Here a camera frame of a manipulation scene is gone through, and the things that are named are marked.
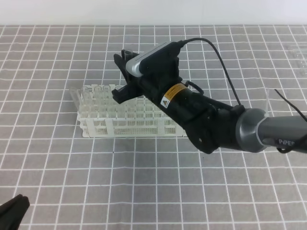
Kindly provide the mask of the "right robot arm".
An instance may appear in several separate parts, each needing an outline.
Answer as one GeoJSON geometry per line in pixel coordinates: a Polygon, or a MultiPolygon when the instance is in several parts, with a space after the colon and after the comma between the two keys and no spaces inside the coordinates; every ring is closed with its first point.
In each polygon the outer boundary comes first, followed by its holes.
{"type": "Polygon", "coordinates": [[[268,146],[280,153],[307,150],[307,120],[299,116],[266,117],[261,109],[230,106],[206,97],[198,86],[179,76],[180,50],[142,54],[122,50],[114,62],[127,84],[112,92],[118,103],[144,96],[186,132],[204,153],[217,148],[260,152],[268,146]]]}

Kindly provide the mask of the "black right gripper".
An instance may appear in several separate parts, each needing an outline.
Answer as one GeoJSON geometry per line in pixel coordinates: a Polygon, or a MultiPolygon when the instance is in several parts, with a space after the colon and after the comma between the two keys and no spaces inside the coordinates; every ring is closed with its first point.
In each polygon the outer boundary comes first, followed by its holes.
{"type": "Polygon", "coordinates": [[[112,91],[113,99],[118,103],[145,96],[160,108],[184,108],[185,85],[179,76],[179,58],[151,64],[144,60],[130,61],[130,74],[126,69],[124,49],[121,55],[113,55],[114,62],[121,71],[127,85],[112,91]]]}

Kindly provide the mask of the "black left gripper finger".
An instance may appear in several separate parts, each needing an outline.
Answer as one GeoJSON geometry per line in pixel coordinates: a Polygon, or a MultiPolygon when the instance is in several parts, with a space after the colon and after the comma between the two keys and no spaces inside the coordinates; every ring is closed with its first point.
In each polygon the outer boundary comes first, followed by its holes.
{"type": "Polygon", "coordinates": [[[17,195],[2,204],[0,206],[0,230],[18,230],[29,207],[29,199],[23,195],[17,195]]]}

